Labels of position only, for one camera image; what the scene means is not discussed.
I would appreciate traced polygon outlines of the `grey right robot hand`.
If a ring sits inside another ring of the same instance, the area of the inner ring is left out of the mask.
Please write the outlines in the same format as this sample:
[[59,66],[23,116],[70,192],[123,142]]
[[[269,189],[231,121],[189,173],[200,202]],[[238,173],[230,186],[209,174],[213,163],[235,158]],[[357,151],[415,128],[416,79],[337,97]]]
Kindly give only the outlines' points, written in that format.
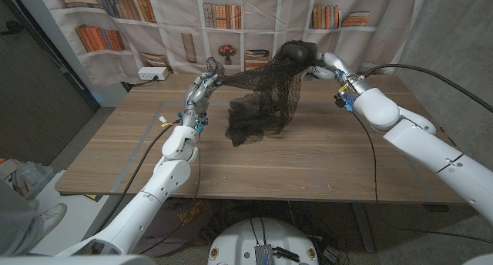
[[358,76],[344,60],[331,52],[317,53],[315,63],[307,71],[319,79],[334,79],[341,87],[348,85],[357,94],[371,89],[363,76]]

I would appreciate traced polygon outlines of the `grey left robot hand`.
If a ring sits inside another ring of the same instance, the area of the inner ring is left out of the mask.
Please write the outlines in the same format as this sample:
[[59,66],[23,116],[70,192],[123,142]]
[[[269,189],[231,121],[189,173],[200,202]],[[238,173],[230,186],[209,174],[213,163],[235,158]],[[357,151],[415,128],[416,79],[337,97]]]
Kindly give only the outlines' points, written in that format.
[[182,125],[195,128],[198,124],[206,125],[208,119],[206,111],[212,93],[222,85],[219,75],[212,72],[204,72],[198,75],[189,86],[185,99],[182,115]]

